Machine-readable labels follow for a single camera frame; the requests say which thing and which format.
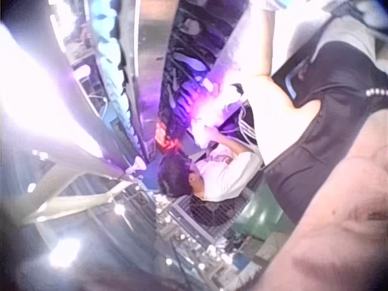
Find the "person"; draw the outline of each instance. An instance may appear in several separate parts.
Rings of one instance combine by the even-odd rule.
[[[324,31],[292,101],[270,77],[275,14],[255,5],[250,13],[258,53],[249,68],[241,68],[246,72],[241,84],[252,107],[266,180],[297,223],[367,118],[388,107],[388,77],[376,67],[369,29],[343,16]]]
[[[388,290],[388,110],[373,113],[285,245],[238,291]]]
[[[207,139],[218,143],[206,159],[194,163],[179,151],[171,151],[159,163],[162,193],[174,198],[195,195],[218,202],[235,198],[262,164],[261,157],[244,144],[206,127]]]

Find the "metal grate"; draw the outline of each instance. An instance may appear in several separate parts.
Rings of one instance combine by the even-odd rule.
[[[170,213],[191,237],[207,248],[228,231],[248,202],[244,191],[237,198],[221,202],[198,201],[185,195],[170,206]]]

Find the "dark hair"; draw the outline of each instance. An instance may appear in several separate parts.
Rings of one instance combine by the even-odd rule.
[[[189,183],[190,161],[183,154],[170,152],[159,163],[158,183],[161,193],[178,198],[193,193]]]

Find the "red light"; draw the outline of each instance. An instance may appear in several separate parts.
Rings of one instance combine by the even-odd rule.
[[[156,123],[155,140],[164,150],[173,149],[178,145],[177,139],[169,139],[166,136],[166,125],[163,122]]]

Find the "hand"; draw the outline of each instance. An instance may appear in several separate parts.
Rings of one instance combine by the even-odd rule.
[[[204,133],[209,141],[217,141],[219,140],[219,136],[222,135],[216,127],[205,126]]]

